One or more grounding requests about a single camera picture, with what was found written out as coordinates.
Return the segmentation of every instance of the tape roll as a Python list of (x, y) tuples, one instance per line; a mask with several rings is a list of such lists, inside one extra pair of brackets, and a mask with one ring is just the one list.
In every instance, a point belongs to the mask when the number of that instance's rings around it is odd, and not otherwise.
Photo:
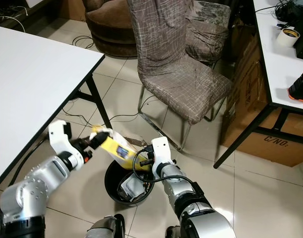
[(293, 29), (282, 29), (277, 37), (277, 42), (285, 47), (292, 47), (295, 42), (299, 39), (300, 33)]

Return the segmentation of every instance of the brown armchair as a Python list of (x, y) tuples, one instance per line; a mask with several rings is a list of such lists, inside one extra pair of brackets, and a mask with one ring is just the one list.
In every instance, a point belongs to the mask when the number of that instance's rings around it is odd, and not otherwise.
[(101, 52), (121, 57), (137, 55), (126, 0), (83, 0), (83, 4), (94, 44)]

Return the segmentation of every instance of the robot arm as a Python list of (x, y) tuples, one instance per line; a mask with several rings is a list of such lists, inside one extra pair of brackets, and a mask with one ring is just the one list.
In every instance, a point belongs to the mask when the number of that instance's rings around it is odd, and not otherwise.
[(0, 238), (44, 237), (46, 204), (49, 196), (92, 157), (87, 147), (98, 148), (109, 135), (100, 132), (69, 142), (64, 133), (65, 121), (49, 125), (50, 145), (56, 152), (40, 165), (32, 168), (23, 181), (8, 187), (1, 195), (0, 208), (3, 226)]
[[(183, 175), (170, 159), (170, 148), (166, 137), (154, 139), (152, 148), (154, 164), (152, 172), (156, 178)], [(190, 184), (181, 178), (163, 181), (169, 203), (180, 221), (182, 238), (235, 238), (227, 219), (216, 212), (196, 182)]]

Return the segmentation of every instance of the tiled floor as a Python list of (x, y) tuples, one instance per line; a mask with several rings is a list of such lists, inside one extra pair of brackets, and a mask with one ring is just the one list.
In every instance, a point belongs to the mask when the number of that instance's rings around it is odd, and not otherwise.
[[(85, 23), (64, 19), (48, 25), (38, 23), (27, 31), (67, 44), (77, 36), (90, 34)], [(89, 43), (82, 40), (78, 46)], [(136, 59), (106, 56), (95, 70), (94, 80), (109, 117), (137, 112), (141, 83), (136, 67)], [(229, 77), (231, 69), (223, 62), (216, 66), (216, 70)], [(86, 85), (81, 90), (89, 92)], [(78, 99), (70, 101), (64, 109), (71, 114), (82, 114), (90, 123), (102, 123), (93, 103)], [(143, 111), (175, 141), (181, 141), (181, 128), (184, 125), (186, 129), (186, 125), (166, 105), (150, 98)], [(237, 238), (303, 238), (303, 164), (289, 168), (236, 151), (219, 169), (213, 169), (216, 156), (225, 151), (217, 143), (221, 116), (222, 112), (212, 123), (203, 120), (193, 126), (185, 153), (171, 150), (172, 158), (190, 179), (199, 183), (213, 207), (230, 221)], [(78, 117), (61, 112), (57, 118), (72, 122), (75, 138), (87, 136), (91, 131)], [(112, 126), (122, 134), (138, 134), (147, 142), (158, 137), (141, 117), (117, 117), (112, 120)], [(50, 146), (44, 143), (27, 161), (19, 179), (52, 154)], [(96, 150), (92, 160), (51, 196), (46, 213), (46, 237), (81, 238), (96, 220), (115, 213), (124, 215), (126, 234), (135, 238), (163, 237), (166, 227), (178, 224), (162, 184), (156, 184), (145, 203), (137, 208), (114, 203), (104, 188), (104, 173), (111, 162), (106, 152)], [(13, 172), (0, 185), (0, 195)]]

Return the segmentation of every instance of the chair back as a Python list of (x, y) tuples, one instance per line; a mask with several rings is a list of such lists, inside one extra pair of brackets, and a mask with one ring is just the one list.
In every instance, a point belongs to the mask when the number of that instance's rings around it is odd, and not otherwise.
[(184, 0), (127, 0), (136, 39), (138, 72), (152, 74), (158, 67), (185, 54)]

